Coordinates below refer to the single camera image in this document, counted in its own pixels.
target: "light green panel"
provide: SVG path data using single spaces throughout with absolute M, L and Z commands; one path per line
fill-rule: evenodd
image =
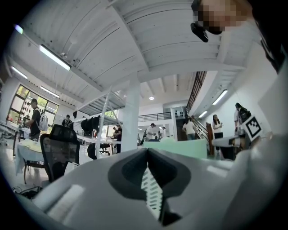
M 207 158 L 207 145 L 204 140 L 144 142 L 144 147 L 165 150 L 189 157 Z

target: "white ceiling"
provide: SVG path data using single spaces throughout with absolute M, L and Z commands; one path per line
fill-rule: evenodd
M 197 71 L 224 70 L 222 84 L 245 69 L 259 35 L 246 23 L 203 43 L 190 29 L 190 0 L 44 0 L 23 20 L 8 46 L 8 60 L 37 86 L 73 106 L 114 87 L 125 90 L 132 74 L 141 82 L 141 104 L 188 99 Z M 66 71 L 39 51 L 45 44 L 72 65 Z

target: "railing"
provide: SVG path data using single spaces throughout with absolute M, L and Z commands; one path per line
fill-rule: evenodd
M 168 120 L 168 119 L 172 119 L 171 112 L 142 115 L 138 117 L 138 122 L 154 121 L 154 120 Z
M 188 101 L 188 104 L 186 106 L 186 113 L 188 114 L 196 101 L 196 97 L 198 96 L 198 93 L 203 85 L 203 82 L 205 80 L 207 72 L 206 71 L 201 71 L 197 72 L 195 76 L 195 81 L 193 84 L 192 92 Z
M 192 119 L 194 125 L 196 126 L 196 129 L 198 131 L 198 136 L 201 139 L 206 139 L 208 142 L 208 148 L 209 148 L 209 153 L 210 155 L 214 155 L 214 146 L 212 145 L 212 140 L 213 140 L 213 131 L 211 124 L 206 123 L 206 127 L 204 127 L 199 121 L 196 119 Z

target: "white backpack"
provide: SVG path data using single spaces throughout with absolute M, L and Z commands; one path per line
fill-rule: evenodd
M 42 114 L 40 117 L 39 125 L 38 125 L 37 121 L 36 121 L 36 124 L 37 124 L 40 131 L 47 131 L 48 130 L 48 118 L 47 118 L 47 116 L 45 114 Z

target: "chair backrest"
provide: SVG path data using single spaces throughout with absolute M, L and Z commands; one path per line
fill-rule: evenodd
M 40 144 L 50 182 L 64 175 L 68 162 L 79 164 L 80 143 L 74 130 L 55 124 L 50 134 L 42 134 Z

